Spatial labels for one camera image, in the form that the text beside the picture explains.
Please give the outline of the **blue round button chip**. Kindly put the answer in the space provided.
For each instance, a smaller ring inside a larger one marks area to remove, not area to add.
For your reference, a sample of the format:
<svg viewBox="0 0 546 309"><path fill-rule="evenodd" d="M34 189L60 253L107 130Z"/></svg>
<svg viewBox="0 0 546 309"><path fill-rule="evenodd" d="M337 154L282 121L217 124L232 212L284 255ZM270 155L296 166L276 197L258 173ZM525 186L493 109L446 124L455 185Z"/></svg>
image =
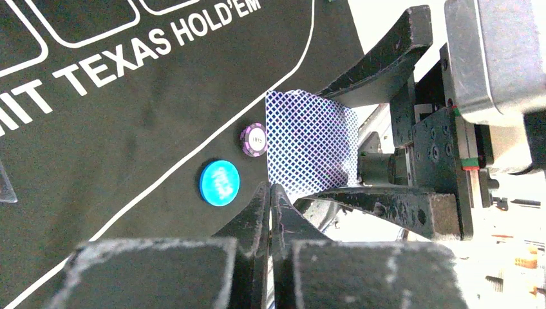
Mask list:
<svg viewBox="0 0 546 309"><path fill-rule="evenodd" d="M224 207L234 201L240 185L237 167L227 160L215 160L207 164L199 180L203 200L215 207Z"/></svg>

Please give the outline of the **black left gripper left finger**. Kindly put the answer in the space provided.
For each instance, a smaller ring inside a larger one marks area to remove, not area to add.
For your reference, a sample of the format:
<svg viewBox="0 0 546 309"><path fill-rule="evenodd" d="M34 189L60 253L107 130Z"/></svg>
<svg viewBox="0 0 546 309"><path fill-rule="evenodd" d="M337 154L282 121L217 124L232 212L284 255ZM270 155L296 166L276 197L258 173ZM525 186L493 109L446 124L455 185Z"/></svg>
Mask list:
<svg viewBox="0 0 546 309"><path fill-rule="evenodd" d="M81 245L48 308L265 308L270 184L210 238Z"/></svg>

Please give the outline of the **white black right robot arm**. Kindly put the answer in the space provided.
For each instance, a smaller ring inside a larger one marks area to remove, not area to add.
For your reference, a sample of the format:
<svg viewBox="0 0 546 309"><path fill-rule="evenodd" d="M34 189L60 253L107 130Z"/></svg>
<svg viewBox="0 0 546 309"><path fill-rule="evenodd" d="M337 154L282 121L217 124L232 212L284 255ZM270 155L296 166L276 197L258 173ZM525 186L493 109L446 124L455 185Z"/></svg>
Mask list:
<svg viewBox="0 0 546 309"><path fill-rule="evenodd" d="M362 185L310 200L470 240L473 209L504 204L494 174L545 171L545 2L447 1L444 14L447 43L422 80L415 65L433 44L425 5L321 91L351 108L389 107L395 153L366 151Z"/></svg>

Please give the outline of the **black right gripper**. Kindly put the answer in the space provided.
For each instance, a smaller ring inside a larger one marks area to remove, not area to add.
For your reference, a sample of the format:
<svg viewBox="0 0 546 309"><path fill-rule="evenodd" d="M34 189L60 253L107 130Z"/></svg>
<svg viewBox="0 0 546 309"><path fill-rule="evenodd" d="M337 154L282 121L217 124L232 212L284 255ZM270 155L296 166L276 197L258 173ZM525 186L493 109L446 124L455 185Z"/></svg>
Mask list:
<svg viewBox="0 0 546 309"><path fill-rule="evenodd" d="M383 38L348 71L317 95L348 108L389 102L433 45L428 5L407 8ZM411 141L393 154L379 151L371 133L359 158L368 187L329 189L296 200L306 211L312 202L334 203L394 223L430 240L469 241L471 211L485 206L490 189L480 152L489 153L489 130L466 122L449 100L417 122Z"/></svg>

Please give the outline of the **purple chip bottom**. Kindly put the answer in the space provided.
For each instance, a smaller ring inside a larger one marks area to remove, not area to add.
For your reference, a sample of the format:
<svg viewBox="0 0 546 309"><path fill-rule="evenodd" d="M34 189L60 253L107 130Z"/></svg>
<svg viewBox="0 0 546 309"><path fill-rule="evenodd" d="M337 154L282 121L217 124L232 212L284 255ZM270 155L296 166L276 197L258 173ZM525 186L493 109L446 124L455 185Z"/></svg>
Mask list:
<svg viewBox="0 0 546 309"><path fill-rule="evenodd" d="M267 152L267 132L261 123L247 126L240 135L241 148L250 157L258 157Z"/></svg>

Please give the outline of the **blue card deck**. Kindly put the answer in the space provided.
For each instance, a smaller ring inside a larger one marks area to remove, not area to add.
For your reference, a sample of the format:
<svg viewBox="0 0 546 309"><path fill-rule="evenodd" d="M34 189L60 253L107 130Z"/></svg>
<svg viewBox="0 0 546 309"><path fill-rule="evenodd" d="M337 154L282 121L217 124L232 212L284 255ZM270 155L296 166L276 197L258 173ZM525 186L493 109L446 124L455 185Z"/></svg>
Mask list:
<svg viewBox="0 0 546 309"><path fill-rule="evenodd" d="M307 91L265 97L267 169L290 201L357 184L358 117Z"/></svg>

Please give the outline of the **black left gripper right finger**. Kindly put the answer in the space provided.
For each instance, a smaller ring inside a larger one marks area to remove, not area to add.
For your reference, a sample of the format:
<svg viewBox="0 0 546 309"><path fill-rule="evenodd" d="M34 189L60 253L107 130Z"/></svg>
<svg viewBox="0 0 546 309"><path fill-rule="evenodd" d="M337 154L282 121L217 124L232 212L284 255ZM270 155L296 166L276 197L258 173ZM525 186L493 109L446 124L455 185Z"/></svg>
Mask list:
<svg viewBox="0 0 546 309"><path fill-rule="evenodd" d="M276 308L468 308L455 255L434 242L332 241L270 188Z"/></svg>

